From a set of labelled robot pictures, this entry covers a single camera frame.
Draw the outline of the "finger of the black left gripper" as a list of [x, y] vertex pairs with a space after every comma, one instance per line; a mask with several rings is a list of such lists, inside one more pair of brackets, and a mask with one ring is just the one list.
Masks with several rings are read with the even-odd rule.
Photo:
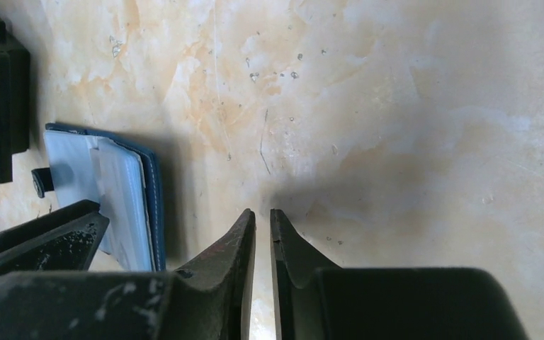
[[85, 271], [110, 220], [81, 200], [0, 232], [0, 276], [13, 271]]

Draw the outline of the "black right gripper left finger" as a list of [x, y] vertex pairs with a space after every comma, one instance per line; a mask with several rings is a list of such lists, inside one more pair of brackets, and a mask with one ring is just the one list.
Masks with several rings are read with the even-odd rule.
[[0, 339], [247, 339], [256, 220], [173, 271], [0, 276]]

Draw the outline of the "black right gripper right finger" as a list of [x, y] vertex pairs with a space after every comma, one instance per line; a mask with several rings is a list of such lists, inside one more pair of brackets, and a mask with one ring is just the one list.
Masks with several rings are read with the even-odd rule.
[[279, 339], [526, 339], [506, 291], [478, 268], [343, 268], [270, 212]]

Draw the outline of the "blue leather card holder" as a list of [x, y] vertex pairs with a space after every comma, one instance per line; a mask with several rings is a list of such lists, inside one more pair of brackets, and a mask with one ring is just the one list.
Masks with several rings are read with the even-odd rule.
[[126, 271], [166, 268], [162, 172], [150, 148], [114, 132], [48, 123], [49, 165], [33, 169], [39, 198], [54, 192], [61, 208], [80, 200], [100, 205], [110, 225], [99, 249]]

